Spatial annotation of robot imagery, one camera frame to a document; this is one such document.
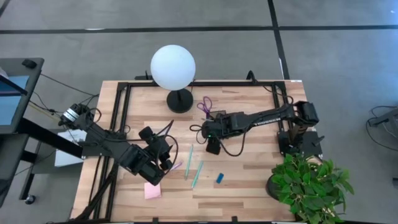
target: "black lamp base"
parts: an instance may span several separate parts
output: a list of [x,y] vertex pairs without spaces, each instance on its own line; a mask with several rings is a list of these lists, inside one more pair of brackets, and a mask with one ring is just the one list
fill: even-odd
[[192,93],[186,89],[171,91],[167,95],[167,106],[174,113],[185,113],[193,104]]

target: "pink sticky note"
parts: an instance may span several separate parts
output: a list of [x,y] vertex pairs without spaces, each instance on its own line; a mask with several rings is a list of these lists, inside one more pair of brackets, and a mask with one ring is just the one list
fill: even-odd
[[144,183],[144,193],[145,193],[145,199],[161,197],[162,192],[160,191],[160,183],[156,186],[153,186],[149,182]]

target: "plant pot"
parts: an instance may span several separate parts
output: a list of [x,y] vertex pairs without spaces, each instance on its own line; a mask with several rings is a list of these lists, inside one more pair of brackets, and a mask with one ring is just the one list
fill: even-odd
[[273,183],[273,181],[271,180],[271,178],[274,175],[270,176],[267,180],[267,184],[266,184],[266,191],[268,193],[269,196],[271,196],[273,199],[275,200],[279,200],[278,196],[276,194],[276,191],[278,190],[278,185]]

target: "wheel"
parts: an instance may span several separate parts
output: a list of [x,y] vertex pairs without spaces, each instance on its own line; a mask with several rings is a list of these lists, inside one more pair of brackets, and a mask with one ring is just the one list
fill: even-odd
[[36,196],[34,195],[27,195],[27,198],[25,199],[25,204],[27,205],[32,205],[36,200]]

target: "blue eraser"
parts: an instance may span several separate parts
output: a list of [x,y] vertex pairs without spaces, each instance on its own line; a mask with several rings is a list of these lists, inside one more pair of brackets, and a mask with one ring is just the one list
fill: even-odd
[[224,177],[224,174],[222,174],[222,173],[220,173],[218,175],[217,180],[216,180],[217,184],[221,183],[221,181],[223,180],[223,177]]

